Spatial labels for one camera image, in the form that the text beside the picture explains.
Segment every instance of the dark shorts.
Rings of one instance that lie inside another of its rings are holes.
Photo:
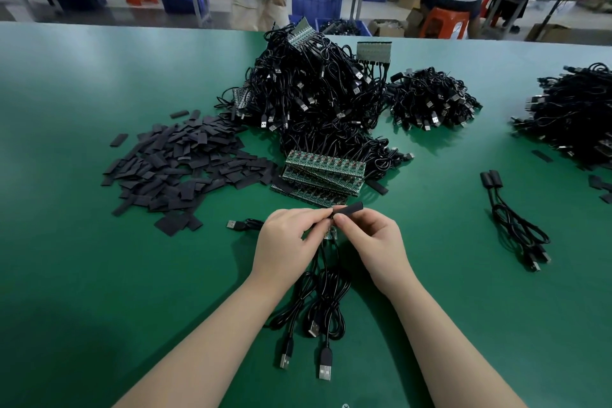
[[[431,10],[434,7],[443,10],[453,10],[455,12],[469,12],[470,19],[480,17],[480,0],[474,2],[462,2],[460,0],[421,0],[421,3]]]

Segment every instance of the green tabletop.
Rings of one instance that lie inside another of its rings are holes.
[[[259,33],[0,24],[0,406],[111,405],[249,274],[256,233],[227,220],[304,206],[262,185],[226,187],[196,212],[199,231],[169,238],[153,227],[159,215],[139,207],[111,216],[119,189],[100,187],[137,133],[177,110],[212,113],[264,46]],[[416,157],[389,172],[387,195],[361,195],[397,220],[424,286],[532,408],[612,399],[612,207],[574,162],[512,137],[507,124],[539,93],[537,77],[593,62],[612,64],[612,50],[393,39],[391,73],[434,66],[484,108],[465,128],[429,133],[394,129],[386,112],[374,134]],[[112,149],[117,133],[130,137]],[[281,163],[269,134],[242,139]],[[542,272],[502,247],[478,176],[488,169],[500,171],[510,206],[552,239]],[[354,279],[332,381],[316,379],[314,339],[298,337],[282,371],[282,333],[263,330],[222,406],[432,406],[392,308],[354,252],[343,254]]]

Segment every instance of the stack of circuit boards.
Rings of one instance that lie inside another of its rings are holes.
[[[292,150],[272,190],[320,207],[346,204],[363,186],[365,163]]]

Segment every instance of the left hand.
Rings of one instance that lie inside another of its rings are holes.
[[[329,230],[331,208],[277,210],[261,228],[249,279],[281,296],[295,284]],[[312,228],[302,240],[305,231]]]

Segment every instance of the forearm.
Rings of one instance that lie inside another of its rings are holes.
[[[281,294],[247,280],[116,408],[216,407]]]
[[[415,276],[390,297],[436,408],[524,408]]]

